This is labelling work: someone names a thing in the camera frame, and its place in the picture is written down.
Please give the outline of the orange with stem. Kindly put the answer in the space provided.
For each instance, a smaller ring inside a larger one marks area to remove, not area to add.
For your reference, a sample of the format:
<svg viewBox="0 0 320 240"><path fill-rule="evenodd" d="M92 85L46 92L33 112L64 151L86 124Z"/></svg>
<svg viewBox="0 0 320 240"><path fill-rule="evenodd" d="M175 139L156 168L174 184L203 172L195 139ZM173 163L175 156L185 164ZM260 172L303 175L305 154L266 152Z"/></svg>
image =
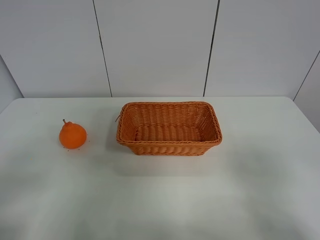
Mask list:
<svg viewBox="0 0 320 240"><path fill-rule="evenodd" d="M59 142L64 148L77 149L87 140L86 130L79 124L71 121L63 121L63 126L59 133Z"/></svg>

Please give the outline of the orange wicker basket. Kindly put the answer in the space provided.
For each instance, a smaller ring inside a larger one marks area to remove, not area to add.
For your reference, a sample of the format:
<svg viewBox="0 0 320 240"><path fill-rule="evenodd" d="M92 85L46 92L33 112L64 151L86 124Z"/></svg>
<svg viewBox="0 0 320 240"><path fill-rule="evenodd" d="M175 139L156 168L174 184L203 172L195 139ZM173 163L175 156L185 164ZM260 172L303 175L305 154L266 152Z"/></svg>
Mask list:
<svg viewBox="0 0 320 240"><path fill-rule="evenodd" d="M222 139L216 113L204 101L129 102L118 117L116 141L136 155L201 156Z"/></svg>

